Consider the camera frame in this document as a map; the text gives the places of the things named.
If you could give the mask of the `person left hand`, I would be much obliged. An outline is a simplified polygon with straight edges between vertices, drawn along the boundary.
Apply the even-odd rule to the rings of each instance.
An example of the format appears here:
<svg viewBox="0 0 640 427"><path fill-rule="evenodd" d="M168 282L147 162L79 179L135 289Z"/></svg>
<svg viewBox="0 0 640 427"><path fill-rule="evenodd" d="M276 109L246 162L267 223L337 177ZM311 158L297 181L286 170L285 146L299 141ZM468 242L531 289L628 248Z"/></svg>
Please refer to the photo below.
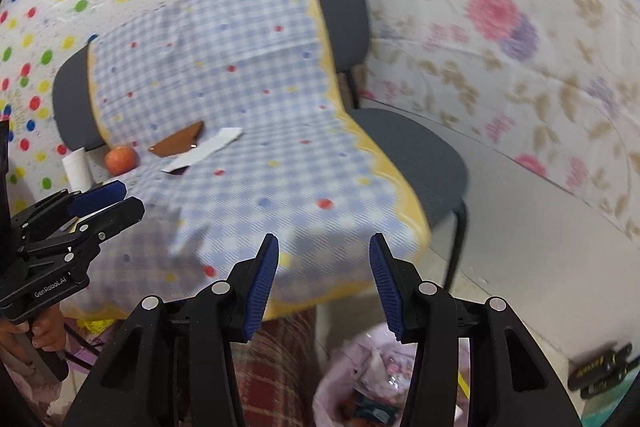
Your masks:
<svg viewBox="0 0 640 427"><path fill-rule="evenodd" d="M63 352L66 348L65 319L60 305L43 310L32 323L12 324L4 317L0 321L1 362L9 369L32 367L32 360L17 341L18 334L32 334L32 345L44 352Z"/></svg>

